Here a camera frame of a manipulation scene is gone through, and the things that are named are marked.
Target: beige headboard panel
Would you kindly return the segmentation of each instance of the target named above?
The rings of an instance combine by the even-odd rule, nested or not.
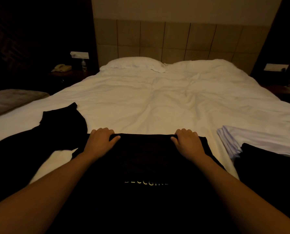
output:
[[[225,59],[250,74],[270,27],[94,19],[99,66],[128,56],[163,63]]]

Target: telephone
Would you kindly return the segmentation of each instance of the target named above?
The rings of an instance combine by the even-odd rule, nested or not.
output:
[[[66,71],[69,71],[72,69],[72,66],[70,65],[65,65],[65,64],[58,64],[53,70],[52,72],[54,71],[57,71],[57,72],[66,72]]]

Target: person's right arm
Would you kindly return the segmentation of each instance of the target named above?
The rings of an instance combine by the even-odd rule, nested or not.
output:
[[[177,130],[171,140],[211,183],[242,233],[290,234],[290,218],[266,202],[207,156],[196,132]]]

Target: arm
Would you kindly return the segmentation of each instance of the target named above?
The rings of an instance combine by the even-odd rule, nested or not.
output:
[[[92,130],[84,152],[0,202],[0,234],[45,233],[85,171],[120,139]]]
[[[171,140],[178,151],[202,171],[242,233],[290,234],[290,219],[207,156],[196,132],[182,129],[176,134],[178,139]]]

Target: white switch plate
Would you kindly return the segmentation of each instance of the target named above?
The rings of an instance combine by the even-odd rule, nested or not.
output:
[[[70,52],[70,55],[71,55],[72,58],[89,59],[88,58],[88,52]]]
[[[286,71],[289,65],[283,65],[283,64],[267,64],[264,68],[264,70],[268,71]]]

